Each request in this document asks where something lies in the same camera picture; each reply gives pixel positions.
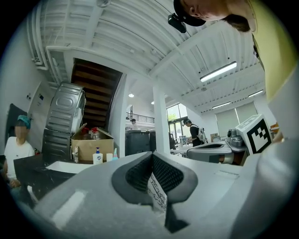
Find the glass door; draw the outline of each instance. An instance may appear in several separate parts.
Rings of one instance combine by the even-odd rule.
[[[176,129],[176,138],[178,139],[180,136],[182,136],[182,125],[181,122],[177,122],[175,124],[175,129]]]
[[[175,140],[178,140],[179,136],[183,135],[181,122],[169,124],[169,132],[173,134]]]
[[[174,128],[174,124],[169,124],[170,133],[173,134],[174,139],[176,138],[176,131]]]

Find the white table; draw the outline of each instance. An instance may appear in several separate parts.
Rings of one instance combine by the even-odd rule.
[[[187,150],[191,149],[193,146],[183,146],[181,148],[171,149],[170,153],[174,154],[181,154],[184,158],[186,158]]]

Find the railing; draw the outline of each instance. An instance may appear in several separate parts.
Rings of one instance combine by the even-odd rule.
[[[136,121],[139,122],[146,122],[146,123],[155,123],[155,118],[153,117],[148,117],[148,116],[143,116],[139,114],[132,114],[132,113],[126,113],[126,120],[132,120],[135,119]]]

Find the ceiling light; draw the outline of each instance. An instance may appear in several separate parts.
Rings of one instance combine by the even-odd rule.
[[[259,94],[259,93],[262,93],[262,92],[263,92],[263,90],[258,91],[258,92],[254,93],[254,94],[249,95],[248,98],[249,98],[249,97],[253,97],[253,96],[255,96],[255,95]]]
[[[201,80],[201,82],[205,82],[205,81],[207,81],[207,80],[209,80],[213,77],[216,77],[216,76],[218,76],[218,75],[220,75],[220,74],[222,74],[222,73],[224,73],[228,70],[231,70],[235,67],[237,67],[237,62],[232,62],[231,64],[225,65],[225,66],[223,66],[223,67],[221,67],[217,70],[214,70],[213,72],[205,75],[204,77],[201,77],[200,80]]]
[[[229,105],[231,102],[227,102],[225,104],[222,104],[222,105],[218,105],[218,106],[214,106],[212,109],[216,109],[216,108],[219,108],[219,107],[222,107],[222,106],[225,106],[225,105]]]

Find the pipe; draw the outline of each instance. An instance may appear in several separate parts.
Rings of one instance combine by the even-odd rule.
[[[63,30],[64,45],[65,45],[65,28],[66,28],[66,22],[69,18],[70,8],[71,8],[71,0],[68,0],[66,12],[65,12],[65,18],[64,18],[64,30]]]
[[[53,87],[57,86],[57,84],[55,82],[48,82],[48,84]]]
[[[34,47],[35,47],[35,51],[37,53],[37,58],[38,61],[36,61],[36,65],[42,65],[43,63],[41,62],[42,60],[42,56],[41,53],[38,51],[38,46],[37,46],[37,39],[36,39],[36,35],[35,35],[35,8],[32,9],[32,13],[31,13],[31,27],[32,27],[32,38],[33,38],[33,43],[34,43]]]
[[[121,5],[119,5],[119,4],[117,4],[117,3],[114,3],[114,2],[112,2],[111,3],[111,5],[112,6],[115,6],[115,7],[118,7],[118,8],[121,8],[121,9],[123,9],[124,11],[126,11],[126,12],[129,12],[129,13],[131,13],[132,15],[135,15],[135,16],[137,16],[138,18],[140,18],[140,19],[142,19],[142,20],[144,20],[148,25],[150,25],[150,26],[152,26],[152,28],[153,29],[155,29],[155,30],[157,30],[161,35],[163,35],[164,36],[164,38],[165,39],[167,39],[169,42],[170,42],[170,44],[171,45],[173,45],[174,46],[174,48],[175,49],[177,49],[177,51],[179,52],[179,54],[181,54],[181,55],[183,55],[184,53],[182,52],[182,50],[162,31],[162,30],[160,30],[159,28],[157,28],[152,22],[150,22],[147,18],[145,18],[143,15],[139,15],[139,14],[136,14],[136,13],[134,13],[131,9],[129,9],[129,8],[126,8],[126,7],[123,7],[123,6],[121,6]]]
[[[60,79],[60,83],[61,83],[62,82],[62,76],[61,76],[60,70],[58,68],[58,64],[57,64],[55,58],[52,58],[52,60],[53,60],[53,63],[54,63],[54,67],[55,67],[56,73],[57,73],[58,78]]]
[[[43,42],[46,44],[46,19],[47,19],[47,10],[48,10],[49,0],[47,0],[46,9],[45,9],[45,18],[43,20]]]
[[[38,47],[42,56],[41,63],[44,64],[45,68],[49,68],[46,55],[43,52],[43,44],[42,44],[42,35],[41,35],[41,11],[42,11],[42,5],[38,4],[37,11],[36,11],[36,36],[37,36],[37,42]]]
[[[33,48],[32,48],[32,44],[31,44],[31,38],[30,38],[30,33],[29,33],[29,28],[30,28],[30,24],[29,24],[29,16],[27,17],[27,38],[28,38],[28,43],[29,43],[29,47],[30,47],[30,52],[31,52],[31,60],[35,61],[36,57],[33,53]]]
[[[47,52],[47,57],[48,57],[48,60],[49,60],[49,63],[50,63],[50,67],[52,69],[52,73],[54,75],[54,79],[55,79],[57,85],[60,85],[60,80],[58,79],[59,76],[57,75],[57,72],[55,70],[55,66],[54,66],[54,63],[53,63],[53,60],[52,60],[50,49],[55,49],[55,47],[51,48],[51,46],[46,46],[46,52]]]

